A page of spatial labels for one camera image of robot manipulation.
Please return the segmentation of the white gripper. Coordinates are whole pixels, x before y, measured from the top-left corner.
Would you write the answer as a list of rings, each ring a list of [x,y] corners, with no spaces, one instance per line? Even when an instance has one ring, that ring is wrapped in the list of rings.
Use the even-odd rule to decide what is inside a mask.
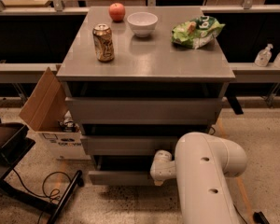
[[[166,150],[158,150],[154,156],[150,175],[155,186],[161,186],[166,180],[176,178],[175,162],[172,154]]]

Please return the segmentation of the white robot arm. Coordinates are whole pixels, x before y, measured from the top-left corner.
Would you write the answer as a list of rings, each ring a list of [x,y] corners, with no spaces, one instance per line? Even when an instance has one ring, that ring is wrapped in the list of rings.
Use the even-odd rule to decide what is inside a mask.
[[[226,182],[247,166],[238,144],[206,133],[186,133],[175,152],[156,152],[150,175],[157,186],[177,182],[183,224],[240,224]]]

